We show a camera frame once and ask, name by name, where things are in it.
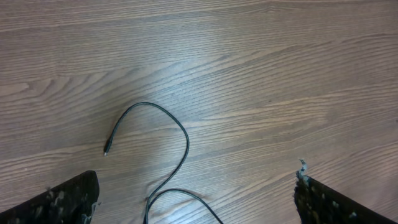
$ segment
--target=cable plug tip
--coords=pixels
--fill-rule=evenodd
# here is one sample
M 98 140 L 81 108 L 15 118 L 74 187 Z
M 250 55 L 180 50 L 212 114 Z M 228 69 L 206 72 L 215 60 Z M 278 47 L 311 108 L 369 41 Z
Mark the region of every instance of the cable plug tip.
M 108 139 L 104 147 L 104 156 L 108 155 L 108 152 L 111 149 L 111 145 L 112 145 L 112 140 Z

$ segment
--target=black wire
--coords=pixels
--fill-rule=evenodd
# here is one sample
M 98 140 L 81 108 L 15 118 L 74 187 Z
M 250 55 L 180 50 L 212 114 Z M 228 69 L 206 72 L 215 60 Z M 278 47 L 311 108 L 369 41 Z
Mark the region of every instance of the black wire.
M 152 197 L 177 173 L 177 171 L 181 168 L 182 164 L 185 162 L 185 159 L 188 156 L 188 151 L 189 151 L 189 137 L 188 137 L 188 133 L 185 130 L 185 128 L 182 126 L 182 124 L 171 114 L 169 113 L 166 109 L 164 109 L 163 107 L 156 105 L 154 103 L 149 103 L 149 102 L 140 102 L 140 103 L 136 103 L 135 105 L 130 106 L 123 114 L 122 116 L 119 118 L 118 122 L 115 124 L 113 130 L 112 130 L 112 134 L 110 135 L 109 139 L 106 141 L 105 147 L 104 147 L 104 155 L 106 156 L 109 152 L 109 150 L 111 149 L 111 145 L 112 145 L 112 141 L 113 141 L 113 137 L 116 134 L 116 131 L 119 128 L 120 122 L 123 120 L 123 118 L 128 114 L 128 112 L 130 112 L 133 108 L 139 106 L 139 105 L 149 105 L 149 106 L 154 106 L 158 109 L 160 109 L 161 111 L 163 111 L 165 114 L 167 114 L 169 117 L 171 117 L 177 124 L 178 126 L 181 128 L 181 130 L 184 132 L 185 135 L 185 139 L 187 140 L 187 145 L 185 146 L 185 152 L 184 155 L 180 161 L 180 163 L 178 164 L 178 166 L 173 170 L 173 172 L 169 175 L 169 177 L 163 181 L 163 183 L 161 183 L 147 198 L 147 203 L 145 206 L 145 217 L 144 217 L 144 224 L 148 224 L 148 214 L 149 214 L 149 209 L 151 208 L 151 206 L 155 203 L 155 201 L 161 197 L 162 195 L 164 195 L 167 192 L 178 192 L 178 193 L 183 193 L 186 195 L 189 195 L 195 199 L 197 199 L 198 201 L 200 201 L 210 212 L 211 214 L 217 219 L 217 221 L 221 224 L 223 224 L 223 222 L 220 220 L 220 218 L 218 218 L 218 216 L 216 215 L 216 213 L 206 204 L 206 202 L 204 202 L 200 197 L 187 192 L 186 190 L 182 190 L 182 189 L 168 189 L 165 191 L 162 191 L 161 193 L 159 193 L 158 195 L 156 195 L 156 197 L 152 199 Z

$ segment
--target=wooden floor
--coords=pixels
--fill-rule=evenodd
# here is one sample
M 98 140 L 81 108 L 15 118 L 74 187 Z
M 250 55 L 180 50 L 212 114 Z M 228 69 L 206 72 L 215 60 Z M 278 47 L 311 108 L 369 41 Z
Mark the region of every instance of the wooden floor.
M 398 222 L 398 1 L 3 0 L 0 210 L 86 170 L 93 223 L 142 223 L 166 185 L 225 223 L 300 223 L 308 174 Z M 214 223 L 170 194 L 150 223 Z

